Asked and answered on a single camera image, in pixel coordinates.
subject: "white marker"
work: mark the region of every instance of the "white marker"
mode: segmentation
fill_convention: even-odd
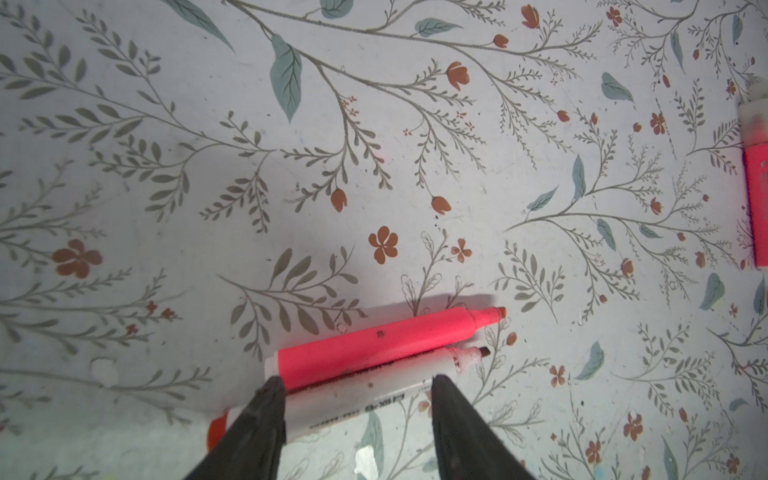
[[[442,347],[361,372],[307,386],[286,397],[286,437],[297,439],[329,425],[428,392],[439,373],[454,382],[490,354],[486,347]],[[208,429],[208,450],[243,411],[229,409]]]

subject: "floral pattern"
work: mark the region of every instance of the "floral pattern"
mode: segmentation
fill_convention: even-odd
[[[0,2],[0,476],[183,478],[278,349],[496,305],[458,385],[537,478],[760,477],[763,3],[102,3]],[[278,478],[437,478],[431,414]]]

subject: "green leaf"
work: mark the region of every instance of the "green leaf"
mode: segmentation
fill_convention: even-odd
[[[180,17],[182,17],[187,22],[190,22],[192,25],[196,27],[200,27],[203,30],[207,31],[214,37],[218,38],[219,40],[223,41],[227,47],[231,48],[232,51],[235,51],[234,48],[232,48],[232,45],[230,45],[229,41],[226,37],[224,37],[224,34],[221,33],[221,30],[214,24],[214,21],[208,17],[208,15],[205,15],[205,12],[200,10],[197,5],[190,2],[189,0],[160,0],[163,3],[166,3],[170,5],[170,7],[176,12]]]
[[[539,195],[536,200],[533,200],[528,204],[528,209],[531,212],[541,209],[544,205],[548,204],[550,200],[552,200],[554,192],[557,191],[557,189],[558,188],[555,187],[554,190],[550,190],[549,192]]]
[[[709,310],[723,295],[725,295],[725,284],[720,281],[717,273],[711,273],[710,278],[707,280],[707,289],[704,291],[704,300],[699,308]]]
[[[766,277],[763,277],[760,281],[760,285],[757,286],[753,306],[755,308],[755,313],[758,315],[763,315],[766,311]]]
[[[733,16],[733,44],[735,45],[739,37],[741,36],[741,31],[744,29],[744,23],[741,21],[741,17],[736,14]]]
[[[320,0],[320,8],[325,18],[342,18],[352,11],[355,0]]]
[[[592,378],[600,367],[603,366],[603,361],[605,361],[605,352],[600,347],[600,343],[595,342],[592,344],[592,349],[589,352],[589,360],[584,364],[584,368],[581,369],[581,373],[576,377],[576,380],[589,380]]]
[[[81,58],[80,61],[78,62],[78,66],[74,70],[74,82],[75,83],[77,83],[77,82],[79,82],[80,80],[83,79],[83,77],[85,76],[85,70],[86,70],[85,59]]]
[[[307,255],[306,257],[301,259],[300,262],[294,265],[292,269],[288,270],[288,274],[286,275],[286,278],[283,281],[283,290],[286,289],[286,287],[288,286],[288,282],[291,281],[292,278],[297,277],[299,275],[303,275],[304,272],[306,272],[310,268],[311,263],[312,263],[312,257]]]
[[[616,251],[616,240],[614,239],[614,233],[611,231],[611,225],[602,218],[598,218],[598,232],[605,240],[605,244],[608,245],[611,250]]]
[[[282,303],[280,303],[280,323],[283,325],[283,328],[286,330],[286,332],[290,332],[290,317],[288,317],[288,311],[286,310],[286,307],[283,306]]]
[[[645,223],[640,225],[640,233],[646,238],[661,238],[661,235],[651,230]]]
[[[16,72],[16,65],[14,65],[13,60],[11,60],[10,57],[0,54],[0,64],[8,69],[8,71]]]
[[[685,73],[685,68],[683,68],[683,47],[680,45],[680,36],[678,35],[677,30],[672,34],[670,46],[672,47],[674,56],[677,57],[677,63],[680,64],[680,68],[683,70],[683,73]]]
[[[574,179],[574,202],[584,196],[587,191],[587,184],[584,182],[584,163],[581,162],[581,156],[576,155],[574,168],[571,176]]]
[[[71,58],[72,53],[69,51],[67,45],[62,45],[61,48],[58,49],[58,66],[65,66],[67,63],[69,63]]]
[[[275,267],[272,270],[272,278],[270,279],[270,287],[272,286],[272,282],[275,281],[278,275],[280,275],[282,272],[286,271],[286,268],[288,268],[288,264],[290,263],[290,257],[293,255],[293,250],[290,248],[283,252],[282,255],[280,255],[280,258],[277,259],[277,262],[275,263]]]
[[[277,34],[272,36],[272,48],[275,51],[275,62],[270,69],[272,90],[290,122],[301,103],[301,55]]]
[[[41,95],[45,95],[47,93],[51,93],[53,90],[56,90],[54,87],[37,87],[37,88],[30,88],[24,94],[19,97],[22,100],[29,100],[31,98],[37,98]]]
[[[414,28],[416,29],[416,33],[422,37],[429,37],[436,33],[443,33],[444,31],[452,30],[454,28],[464,27],[455,23],[444,22],[439,18],[425,18],[424,20],[416,22]]]
[[[384,471],[384,435],[382,434],[382,422],[375,412],[368,414],[368,426],[362,434],[358,450],[370,446],[373,448],[373,458],[376,461],[376,470]],[[357,474],[357,480],[366,480],[366,477]]]
[[[664,468],[667,470],[667,480],[678,480],[677,477],[677,460],[674,458],[669,444],[664,437],[661,437],[664,442]]]
[[[306,312],[305,309],[298,307],[299,311],[299,324],[309,333],[313,335],[319,335],[320,330],[317,328],[315,319]]]
[[[611,100],[629,100],[634,103],[632,93],[625,86],[620,84],[613,75],[608,72],[603,73],[603,84],[601,85],[603,95]]]
[[[737,410],[739,407],[741,407],[742,405],[747,405],[747,403],[746,403],[746,400],[745,400],[745,399],[735,399],[735,400],[733,400],[733,401],[730,403],[730,405],[728,405],[728,409],[729,409],[731,412],[735,412],[735,411],[736,411],[736,410]]]
[[[240,319],[240,317],[243,315],[243,312],[245,311],[245,305],[245,302],[243,302],[242,305],[238,305],[232,309],[232,314],[230,315],[230,325],[237,323],[237,320]]]

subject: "pink highlighter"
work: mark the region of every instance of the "pink highlighter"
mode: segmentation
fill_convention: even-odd
[[[768,266],[768,79],[749,89],[750,101],[739,106],[746,178],[750,192],[755,265]]]
[[[269,378],[280,375],[286,390],[358,372],[416,353],[461,342],[507,316],[504,307],[457,307],[359,332],[282,349],[264,361]]]

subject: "marker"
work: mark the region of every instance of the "marker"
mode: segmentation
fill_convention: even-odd
[[[267,378],[291,391],[372,366],[461,342],[507,316],[504,307],[457,307],[282,349],[264,361]]]
[[[750,85],[750,101],[739,106],[746,179],[750,193],[755,265],[768,266],[768,79]]]
[[[286,397],[286,437],[297,439],[344,420],[428,392],[442,373],[454,382],[491,352],[486,347],[442,347],[291,392]],[[229,409],[210,423],[208,451],[243,411]]]

